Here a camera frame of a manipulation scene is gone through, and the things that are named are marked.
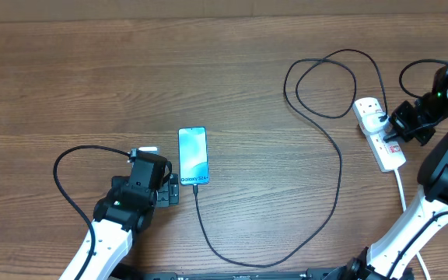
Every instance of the white charger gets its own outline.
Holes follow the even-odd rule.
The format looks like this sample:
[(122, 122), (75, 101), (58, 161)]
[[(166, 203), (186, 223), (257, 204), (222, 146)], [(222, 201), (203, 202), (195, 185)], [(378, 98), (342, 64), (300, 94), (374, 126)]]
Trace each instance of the white charger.
[(378, 100), (373, 97), (361, 98), (354, 102), (352, 109), (381, 171), (393, 171), (402, 166), (405, 163), (405, 157), (401, 147), (396, 141), (383, 140), (390, 124), (388, 118), (385, 121), (380, 120), (385, 112), (381, 110)]

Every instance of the power strip switch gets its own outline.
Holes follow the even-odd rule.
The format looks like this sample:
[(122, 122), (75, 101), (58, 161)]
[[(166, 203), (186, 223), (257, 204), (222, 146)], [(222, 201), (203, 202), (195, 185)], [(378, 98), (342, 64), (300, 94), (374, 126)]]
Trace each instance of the power strip switch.
[(404, 153), (396, 141), (385, 142), (383, 137), (390, 128), (388, 119), (381, 121), (385, 113), (381, 110), (378, 99), (365, 97), (354, 102), (352, 106), (362, 133), (366, 136), (369, 147), (382, 172), (397, 169), (405, 163)]

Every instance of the power outlet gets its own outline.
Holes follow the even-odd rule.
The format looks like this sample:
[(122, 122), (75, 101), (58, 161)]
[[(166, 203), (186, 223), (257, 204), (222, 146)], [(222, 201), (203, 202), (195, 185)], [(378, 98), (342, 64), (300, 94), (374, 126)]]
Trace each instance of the power outlet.
[(383, 140), (387, 135), (386, 129), (390, 126), (388, 121), (380, 121), (380, 116), (385, 113), (381, 110), (378, 100), (372, 97), (361, 98), (354, 102), (352, 109), (381, 171), (388, 172), (402, 166), (405, 157), (401, 147), (396, 141)]

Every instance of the phone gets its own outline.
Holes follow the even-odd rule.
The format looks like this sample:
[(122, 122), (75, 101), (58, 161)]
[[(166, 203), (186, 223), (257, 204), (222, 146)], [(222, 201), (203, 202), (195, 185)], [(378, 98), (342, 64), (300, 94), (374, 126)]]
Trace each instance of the phone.
[(180, 183), (208, 184), (207, 131), (205, 128), (179, 130)]

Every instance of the blue smartphone screen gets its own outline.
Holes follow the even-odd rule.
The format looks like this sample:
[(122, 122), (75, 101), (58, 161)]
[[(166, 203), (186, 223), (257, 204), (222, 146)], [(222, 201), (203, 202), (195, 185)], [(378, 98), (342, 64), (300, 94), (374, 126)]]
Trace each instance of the blue smartphone screen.
[(208, 183), (207, 132), (205, 128), (179, 130), (180, 182), (185, 185)]

